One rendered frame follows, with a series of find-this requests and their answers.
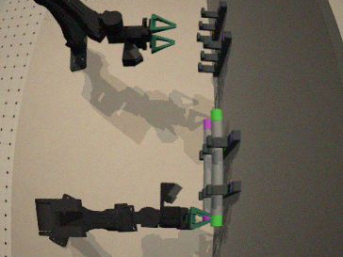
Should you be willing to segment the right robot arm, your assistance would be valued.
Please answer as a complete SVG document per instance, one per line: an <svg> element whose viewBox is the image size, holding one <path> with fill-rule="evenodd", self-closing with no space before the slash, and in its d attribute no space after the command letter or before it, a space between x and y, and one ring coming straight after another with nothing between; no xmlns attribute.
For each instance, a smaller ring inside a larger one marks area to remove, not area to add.
<svg viewBox="0 0 343 257"><path fill-rule="evenodd" d="M182 188L177 183L162 183L161 218L180 218L180 206L164 206L164 201L173 203ZM39 235L49 236L51 241L62 247L66 247L69 237L87 237L86 232L93 229L118 233L137 232L137 227L133 226L141 224L141 227L158 228L160 220L158 209L153 207L143 207L135 212L134 205L116 203L114 209L106 209L109 212L92 211L83 207L81 200L67 194L64 194L62 199L35 199L35 203L39 231L45 231L39 232ZM59 211L62 213L61 219Z"/></svg>

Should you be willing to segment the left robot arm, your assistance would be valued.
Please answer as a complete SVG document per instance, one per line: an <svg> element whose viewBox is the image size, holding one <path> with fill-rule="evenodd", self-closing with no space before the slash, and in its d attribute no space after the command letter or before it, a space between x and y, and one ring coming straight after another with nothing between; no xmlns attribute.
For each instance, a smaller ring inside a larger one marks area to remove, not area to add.
<svg viewBox="0 0 343 257"><path fill-rule="evenodd" d="M80 0L34 1L46 7L59 24L67 41L65 45L71 48L71 72L87 68L87 36L99 43L105 37L109 44L124 43L124 67L135 67L143 61L139 51L142 49L141 29L125 29L123 16L119 11L105 10L103 14L97 13Z"/></svg>

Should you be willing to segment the beige wall panel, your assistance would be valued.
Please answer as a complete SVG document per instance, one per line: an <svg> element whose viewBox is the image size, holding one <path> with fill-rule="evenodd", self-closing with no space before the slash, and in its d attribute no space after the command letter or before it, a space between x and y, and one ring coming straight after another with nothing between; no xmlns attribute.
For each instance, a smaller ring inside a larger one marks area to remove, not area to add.
<svg viewBox="0 0 343 257"><path fill-rule="evenodd" d="M232 40L214 104L223 137L240 130L223 184L241 191L222 200L212 257L343 257L343 0L207 11L220 1Z"/></svg>

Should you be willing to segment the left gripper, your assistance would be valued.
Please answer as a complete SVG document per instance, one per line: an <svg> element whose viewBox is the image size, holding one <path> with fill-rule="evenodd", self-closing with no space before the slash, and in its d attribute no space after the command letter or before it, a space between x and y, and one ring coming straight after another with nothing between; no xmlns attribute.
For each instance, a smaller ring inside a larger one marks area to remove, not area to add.
<svg viewBox="0 0 343 257"><path fill-rule="evenodd" d="M156 27L155 26L156 21L159 21L164 24L169 24L169 26ZM142 50L147 50L146 42L150 42L150 49L152 48L151 54L154 54L164 48L167 48L175 44L175 40L171 40L171 39L164 38L158 35L154 35L154 33L157 33L157 32L176 28L175 23L172 23L155 14L152 14L151 19L149 19L149 25L147 26L147 18L142 18L142 25L130 25L130 26L125 27L125 29L141 29ZM124 32L125 32L125 29L124 29ZM150 34L151 34L151 38L150 38ZM167 41L169 43L155 47L157 40Z"/></svg>

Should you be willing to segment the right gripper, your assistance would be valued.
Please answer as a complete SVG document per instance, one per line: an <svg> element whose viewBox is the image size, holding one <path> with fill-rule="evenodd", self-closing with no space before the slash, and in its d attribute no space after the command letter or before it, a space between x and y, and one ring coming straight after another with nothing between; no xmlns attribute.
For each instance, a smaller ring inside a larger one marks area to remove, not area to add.
<svg viewBox="0 0 343 257"><path fill-rule="evenodd" d="M158 213L160 214L159 228L176 228L177 230L194 230L204 226L207 223L210 223L210 219L204 222L200 221L195 223L196 216L203 217L203 215L205 215L211 217L210 213L193 206L191 206L190 209L186 207L180 207L180 218L161 218L161 210L158 210Z"/></svg>

